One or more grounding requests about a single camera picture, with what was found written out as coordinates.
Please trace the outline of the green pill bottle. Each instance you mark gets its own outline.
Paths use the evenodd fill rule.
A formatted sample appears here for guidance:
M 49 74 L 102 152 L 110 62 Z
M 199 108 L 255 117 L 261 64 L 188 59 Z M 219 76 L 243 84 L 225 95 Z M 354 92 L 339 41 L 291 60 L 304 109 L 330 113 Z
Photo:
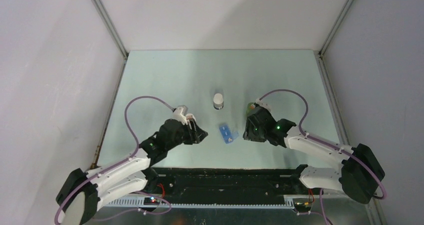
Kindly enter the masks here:
M 254 102 L 249 102 L 246 106 L 245 116 L 247 117 L 248 114 L 256 107 L 256 104 Z

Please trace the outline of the blue pill organizer box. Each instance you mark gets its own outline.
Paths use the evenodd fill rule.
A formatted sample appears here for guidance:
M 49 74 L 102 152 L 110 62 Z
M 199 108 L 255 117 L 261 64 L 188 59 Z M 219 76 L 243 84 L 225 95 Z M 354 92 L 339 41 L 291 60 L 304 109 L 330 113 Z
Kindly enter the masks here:
M 231 144 L 239 137 L 238 131 L 232 129 L 227 123 L 221 123 L 218 129 L 225 144 Z

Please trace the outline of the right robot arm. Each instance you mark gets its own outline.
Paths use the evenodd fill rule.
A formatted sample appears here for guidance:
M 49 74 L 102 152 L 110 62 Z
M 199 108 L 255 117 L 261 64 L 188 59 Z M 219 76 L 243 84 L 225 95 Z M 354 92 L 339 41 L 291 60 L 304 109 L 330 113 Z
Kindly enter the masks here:
M 291 189 L 297 194 L 323 188 L 343 192 L 360 204 L 368 204 L 385 177 L 367 145 L 360 143 L 351 147 L 316 137 L 301 131 L 299 125 L 290 120 L 276 121 L 268 109 L 259 105 L 247 114 L 243 139 L 296 150 L 329 165 L 328 168 L 299 165 L 290 181 Z

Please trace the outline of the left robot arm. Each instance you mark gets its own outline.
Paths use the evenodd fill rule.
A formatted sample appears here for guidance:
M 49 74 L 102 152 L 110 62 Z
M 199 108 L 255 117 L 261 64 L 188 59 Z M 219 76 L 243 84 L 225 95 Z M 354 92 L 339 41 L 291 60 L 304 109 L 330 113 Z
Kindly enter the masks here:
M 123 160 L 87 171 L 75 169 L 56 197 L 59 209 L 55 224 L 60 224 L 60 213 L 66 213 L 79 194 L 84 196 L 79 220 L 82 225 L 114 200 L 135 192 L 153 193 L 158 187 L 158 179 L 149 174 L 151 167 L 164 160 L 173 148 L 199 144 L 208 135 L 194 119 L 189 119 L 187 124 L 168 119 L 158 131 L 138 144 L 135 153 Z

